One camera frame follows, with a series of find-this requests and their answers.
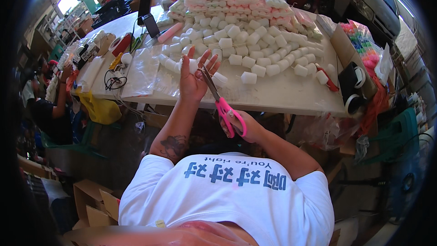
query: chair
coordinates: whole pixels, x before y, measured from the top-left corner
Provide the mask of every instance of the chair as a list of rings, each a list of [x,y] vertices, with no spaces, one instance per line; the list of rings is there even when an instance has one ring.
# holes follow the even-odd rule
[[[60,148],[60,149],[75,150],[90,156],[97,156],[99,158],[107,159],[106,156],[101,155],[98,152],[98,150],[91,144],[91,140],[93,137],[96,124],[97,123],[89,120],[82,141],[79,144],[72,144],[72,145],[58,145],[46,133],[41,131],[42,146],[50,149]],[[121,128],[120,124],[118,123],[110,124],[109,127],[117,128],[117,129]]]
[[[396,116],[378,136],[369,139],[378,141],[380,154],[364,159],[360,164],[371,164],[378,161],[394,162],[417,154],[419,137],[417,131],[416,113],[413,108],[407,108]]]

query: white table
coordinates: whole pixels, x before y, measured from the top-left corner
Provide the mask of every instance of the white table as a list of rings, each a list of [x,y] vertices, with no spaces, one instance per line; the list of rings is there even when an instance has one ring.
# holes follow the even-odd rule
[[[155,6],[151,12],[157,17],[156,14],[159,14],[161,11],[161,6]],[[308,14],[315,20],[315,14]],[[90,32],[87,37],[102,29],[105,30],[105,32],[114,33],[117,37],[123,36],[125,33],[132,31],[132,26],[136,18],[137,13],[126,15]],[[323,59],[316,59],[316,62],[323,68],[326,68],[326,66],[331,63],[341,71],[343,68],[328,39],[328,35],[317,22],[316,24],[324,35],[324,39],[321,43],[325,47],[325,57]],[[139,31],[141,31],[141,28],[135,26],[135,32],[137,33]],[[150,37],[147,36],[143,43],[149,40]],[[167,40],[166,44],[170,43],[171,38]],[[91,91],[97,98],[113,100],[114,94],[117,94],[117,92],[106,91],[104,89],[103,77],[115,57],[111,53],[107,53],[104,57],[105,61],[93,83]],[[293,113],[299,115],[317,115],[321,112],[329,111],[333,116],[347,116],[341,94],[339,92],[330,91],[325,85],[320,85],[314,75],[313,77],[308,76],[303,78],[295,75],[292,68],[288,68],[273,77],[268,77],[267,75],[264,78],[258,77],[256,85],[244,85],[238,77],[244,71],[250,70],[242,66],[230,66],[228,61],[225,61],[218,70],[218,72],[228,78],[226,87],[220,89],[219,93],[226,99],[230,106],[237,110]],[[170,71],[168,71],[168,73],[171,74],[174,79],[179,78],[179,75],[176,73]],[[338,84],[337,77],[331,79],[336,85]],[[123,98],[123,100],[172,106],[176,103],[177,97],[154,91],[154,93],[149,96],[126,97]],[[201,102],[201,107],[215,108],[214,101],[211,92],[208,91]]]

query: black cable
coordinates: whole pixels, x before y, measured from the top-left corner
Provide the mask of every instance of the black cable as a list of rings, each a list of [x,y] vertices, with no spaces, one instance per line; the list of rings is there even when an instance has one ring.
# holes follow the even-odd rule
[[[122,76],[122,77],[111,77],[109,79],[106,80],[106,75],[108,74],[108,72],[110,72],[111,70],[107,70],[105,73],[105,77],[104,77],[104,83],[105,83],[105,90],[117,90],[119,88],[122,88],[124,85],[126,85],[126,83],[128,82],[128,78],[126,76]],[[116,88],[113,88],[112,86],[114,84],[121,84],[122,81],[121,79],[125,79],[124,83]]]

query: scissors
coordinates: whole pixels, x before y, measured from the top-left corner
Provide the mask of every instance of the scissors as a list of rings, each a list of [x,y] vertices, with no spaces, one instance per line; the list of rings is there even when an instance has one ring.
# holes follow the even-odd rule
[[[238,135],[244,137],[247,133],[247,127],[246,127],[246,123],[243,121],[243,118],[240,116],[240,114],[238,114],[235,110],[232,109],[232,107],[230,107],[228,105],[228,103],[225,101],[225,98],[221,97],[217,91],[217,87],[214,84],[214,82],[212,81],[211,75],[209,74],[208,70],[206,69],[205,66],[203,66],[202,69],[200,69],[200,72],[203,75],[203,78],[205,79],[206,84],[208,85],[209,89],[212,92],[212,95],[214,96],[214,98],[216,99],[216,107],[218,110],[218,117],[220,120],[220,124],[222,124],[222,121],[225,122],[226,127],[228,129],[229,134],[226,132],[225,128],[223,126],[221,126],[221,128],[223,129],[223,131],[230,136],[229,138],[233,138],[235,136],[234,130],[238,133]],[[240,121],[241,126],[243,127],[243,131],[241,131],[240,129],[238,129],[237,127],[235,127],[234,125],[232,125],[228,119],[226,118],[226,113],[232,110],[232,112],[234,113],[234,116]]]

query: car wheel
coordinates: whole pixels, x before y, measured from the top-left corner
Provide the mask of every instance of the car wheel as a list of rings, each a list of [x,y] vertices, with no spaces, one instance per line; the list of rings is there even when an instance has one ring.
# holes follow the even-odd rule
[[[319,0],[319,13],[328,15],[334,10],[335,0]]]

